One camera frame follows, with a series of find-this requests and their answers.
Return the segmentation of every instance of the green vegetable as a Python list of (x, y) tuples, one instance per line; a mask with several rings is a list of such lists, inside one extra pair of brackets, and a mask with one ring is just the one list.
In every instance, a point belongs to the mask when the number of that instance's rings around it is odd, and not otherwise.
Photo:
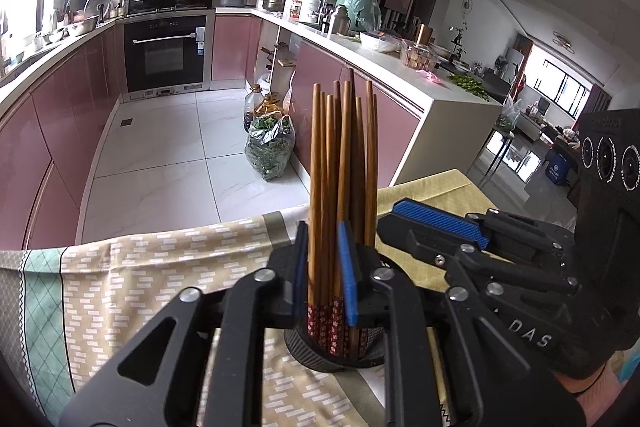
[(260, 176), (270, 181), (284, 174), (295, 142), (290, 117), (272, 112), (252, 121), (244, 155)]
[(482, 82), (479, 82), (474, 77), (468, 76), (468, 74), (450, 74), (447, 78), (465, 91), (468, 91), (487, 102), (489, 101), (489, 95), (487, 95), (484, 90)]

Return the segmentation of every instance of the ceiling light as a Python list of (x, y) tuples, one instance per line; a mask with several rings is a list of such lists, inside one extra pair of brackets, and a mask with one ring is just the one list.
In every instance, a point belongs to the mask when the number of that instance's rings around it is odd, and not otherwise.
[(575, 54), (575, 50), (572, 48), (571, 41), (568, 38), (558, 32), (554, 32), (554, 37), (554, 44), (566, 49), (571, 54)]

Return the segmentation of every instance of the blue gripper pad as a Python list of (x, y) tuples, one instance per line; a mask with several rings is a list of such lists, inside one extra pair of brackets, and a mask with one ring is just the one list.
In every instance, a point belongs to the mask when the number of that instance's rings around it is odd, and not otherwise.
[(477, 243), (482, 250), (485, 250), (489, 244), (489, 240), (482, 235), (480, 227), (475, 223), (470, 223), (466, 219), (438, 210), (428, 204), (413, 200), (401, 200), (394, 205), (393, 213), (465, 237), (470, 242)]
[(340, 272), (342, 273), (342, 291), (344, 292), (344, 312), (347, 324), (355, 326), (358, 316), (358, 286), (353, 273), (350, 244), (347, 225), (341, 221), (338, 223), (338, 252), (340, 253)]

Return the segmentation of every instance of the oven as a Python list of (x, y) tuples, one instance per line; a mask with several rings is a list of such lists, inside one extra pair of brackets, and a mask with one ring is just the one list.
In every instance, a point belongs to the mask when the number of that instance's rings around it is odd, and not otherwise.
[(208, 89), (206, 26), (206, 15), (166, 16), (125, 24), (127, 98)]

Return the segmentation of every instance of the bowl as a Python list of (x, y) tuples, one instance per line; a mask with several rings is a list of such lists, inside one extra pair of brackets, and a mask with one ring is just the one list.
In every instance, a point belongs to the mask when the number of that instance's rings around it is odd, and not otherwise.
[(98, 16), (89, 17), (81, 22), (70, 24), (66, 27), (70, 37), (79, 37), (95, 30), (98, 25)]
[(397, 39), (393, 37), (382, 39), (372, 33), (360, 32), (360, 42), (364, 49), (378, 53), (393, 53), (400, 49), (400, 42)]
[(432, 49), (433, 53), (438, 55), (438, 57), (444, 58), (445, 60), (449, 60), (451, 58), (452, 51), (443, 48), (442, 46), (437, 46), (436, 44), (429, 44), (429, 47)]
[(53, 30), (52, 32), (45, 33), (42, 38), (47, 44), (55, 44), (62, 39), (64, 32), (64, 28), (60, 28), (59, 30)]

